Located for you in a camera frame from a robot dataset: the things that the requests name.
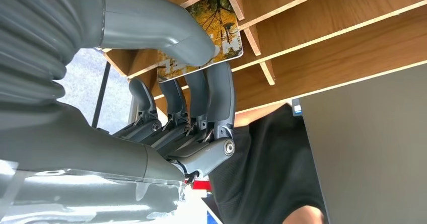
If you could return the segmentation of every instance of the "robotic hand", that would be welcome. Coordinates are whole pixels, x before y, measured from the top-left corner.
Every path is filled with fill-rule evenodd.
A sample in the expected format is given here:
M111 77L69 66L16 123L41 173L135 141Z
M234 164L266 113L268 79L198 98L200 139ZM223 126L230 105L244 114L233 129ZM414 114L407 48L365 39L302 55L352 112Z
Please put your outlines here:
M150 91L133 78L129 89L138 102L138 120L114 135L150 145L190 181L208 175L234 153L235 96L227 62L209 67L206 75L207 82L202 71L185 76L192 95L190 122L177 81L160 84L168 102L168 122L163 128Z
M121 220L116 207L150 220L153 214L173 211L179 191L160 182L141 187L136 181L135 190L134 184L107 181L110 191L73 181L58 185L55 178L40 182L37 173L77 170L183 182L184 174L205 176L234 152L235 98L227 63L207 69L209 91L201 72L186 77L192 94L190 122L177 83L161 84L169 117L163 128L149 89L136 79L129 87L139 101L140 118L113 136L91 128L78 109L56 100L64 89L53 80L64 77L65 66L80 48L156 48L188 65L208 62L215 52L209 36L173 3L2 0L0 38L0 160L17 163L17 170L26 173L9 178L0 168L0 219L5 223L70 221L77 210L91 216L79 223ZM119 195L117 188L123 186L125 194ZM125 202L126 197L132 201ZM48 204L55 205L54 212L44 211ZM50 216L35 218L46 213Z

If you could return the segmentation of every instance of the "white surface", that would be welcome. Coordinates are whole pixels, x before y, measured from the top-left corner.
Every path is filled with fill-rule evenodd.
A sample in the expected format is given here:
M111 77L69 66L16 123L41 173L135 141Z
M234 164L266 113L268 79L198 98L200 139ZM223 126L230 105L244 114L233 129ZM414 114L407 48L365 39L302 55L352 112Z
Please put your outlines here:
M65 78L58 81L65 88L65 96L59 101L77 107L89 124L95 113L105 63L99 51L81 49L67 65ZM98 127L114 133L126 126L131 99L126 78L111 67Z

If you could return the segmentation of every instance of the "yellow tree image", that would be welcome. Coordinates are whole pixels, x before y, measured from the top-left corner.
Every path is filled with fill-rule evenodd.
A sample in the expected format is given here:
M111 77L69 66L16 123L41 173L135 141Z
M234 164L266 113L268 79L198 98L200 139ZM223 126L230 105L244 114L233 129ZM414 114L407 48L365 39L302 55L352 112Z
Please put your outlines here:
M229 0L201 0L186 8L203 27L216 46L214 57L201 67L185 66L159 51L159 81L182 76L213 63L235 58L243 53L237 18Z

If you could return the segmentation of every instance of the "gray panel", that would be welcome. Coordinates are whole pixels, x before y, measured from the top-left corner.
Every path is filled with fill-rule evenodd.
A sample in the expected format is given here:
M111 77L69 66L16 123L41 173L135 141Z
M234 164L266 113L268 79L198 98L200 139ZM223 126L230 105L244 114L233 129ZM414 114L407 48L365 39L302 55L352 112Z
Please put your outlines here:
M426 76L422 65L301 99L331 223L427 223Z

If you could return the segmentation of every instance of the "shelving unit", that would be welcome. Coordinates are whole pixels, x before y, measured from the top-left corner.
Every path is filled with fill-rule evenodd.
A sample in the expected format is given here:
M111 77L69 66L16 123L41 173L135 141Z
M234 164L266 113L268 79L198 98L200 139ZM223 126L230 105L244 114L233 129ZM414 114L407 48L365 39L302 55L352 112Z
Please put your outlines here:
M170 1L187 7L198 0ZM230 2L244 47L243 56L231 61L238 112L427 60L427 0ZM157 50L113 49L104 54L122 75L141 78L158 107L166 109L156 82ZM178 82L189 101L185 80Z

